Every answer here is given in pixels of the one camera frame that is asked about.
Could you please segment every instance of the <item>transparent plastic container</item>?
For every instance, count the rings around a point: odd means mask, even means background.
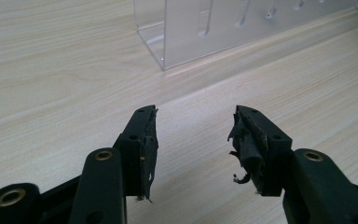
[[[163,69],[357,4],[357,0],[134,0],[139,35]]]

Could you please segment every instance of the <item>wood grain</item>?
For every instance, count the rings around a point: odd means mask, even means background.
[[[151,104],[155,203],[128,198],[129,223],[285,223],[282,198],[232,183],[232,113],[257,108],[358,184],[358,12],[161,71],[130,0],[0,0],[0,188],[80,175]]]

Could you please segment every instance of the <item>clear acrylic box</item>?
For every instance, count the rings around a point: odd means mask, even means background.
[[[139,35],[163,69],[357,4],[358,0],[134,0]]]

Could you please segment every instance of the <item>wooden table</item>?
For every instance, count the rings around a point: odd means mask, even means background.
[[[80,175],[144,105],[159,108],[154,203],[128,198],[129,223],[285,223],[282,197],[232,182],[244,173],[228,155],[235,105],[358,185],[358,12],[162,71],[131,0],[0,0],[0,188]]]

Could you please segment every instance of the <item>light wood surface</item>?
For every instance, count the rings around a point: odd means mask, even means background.
[[[0,188],[42,192],[81,174],[132,112],[159,108],[151,198],[129,223],[286,223],[255,195],[227,136],[235,105],[262,111],[293,149],[328,154],[358,185],[358,12],[340,13],[161,71],[131,0],[0,0]]]

